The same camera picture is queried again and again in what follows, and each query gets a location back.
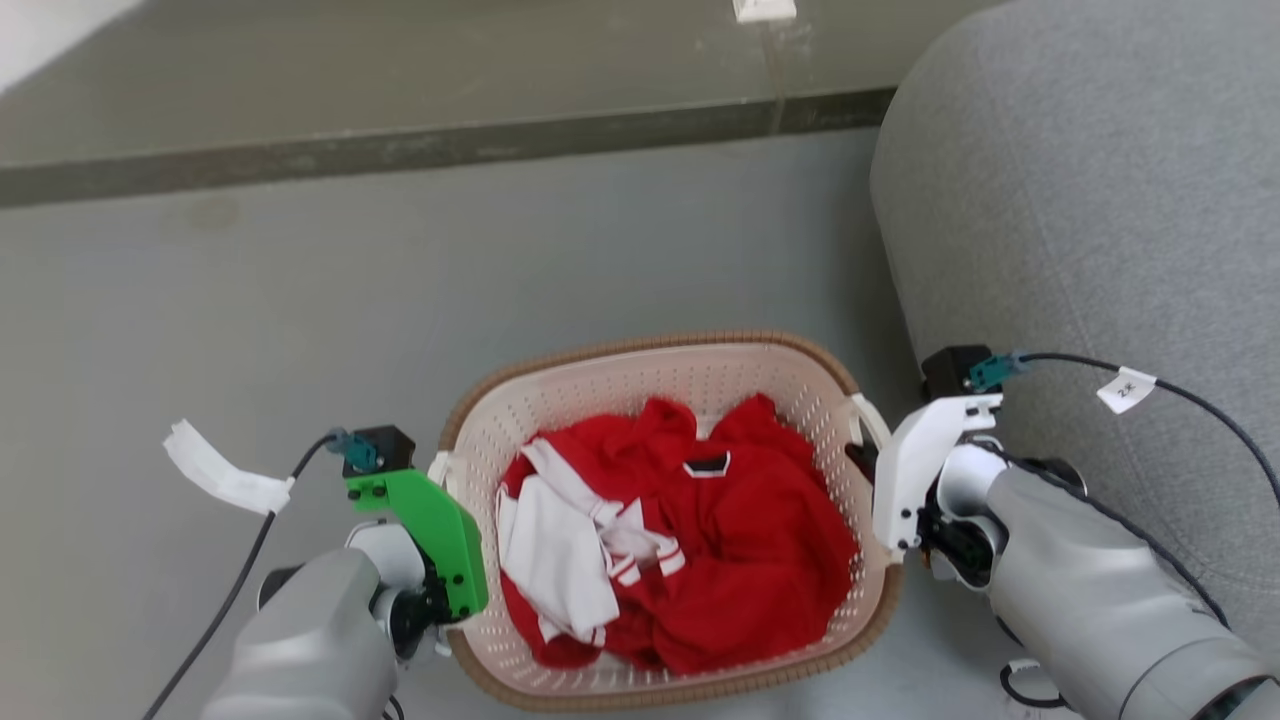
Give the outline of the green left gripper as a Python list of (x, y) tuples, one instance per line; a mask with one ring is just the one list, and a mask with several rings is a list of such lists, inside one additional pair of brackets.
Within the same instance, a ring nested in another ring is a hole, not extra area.
[(489, 605), (481, 533), (472, 515), (416, 468), (358, 474), (346, 468), (348, 500), (361, 512), (388, 511), (431, 561), (443, 584), (444, 623), (479, 616)]

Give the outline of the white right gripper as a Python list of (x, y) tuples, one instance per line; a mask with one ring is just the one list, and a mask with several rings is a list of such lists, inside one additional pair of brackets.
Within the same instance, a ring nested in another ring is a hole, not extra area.
[(910, 413), (895, 430), (872, 409), (873, 443), (845, 445), (845, 456), (873, 487), (872, 532), (890, 557), (919, 546), (914, 511), (960, 439), (993, 429), (1002, 405), (1001, 393), (943, 397)]

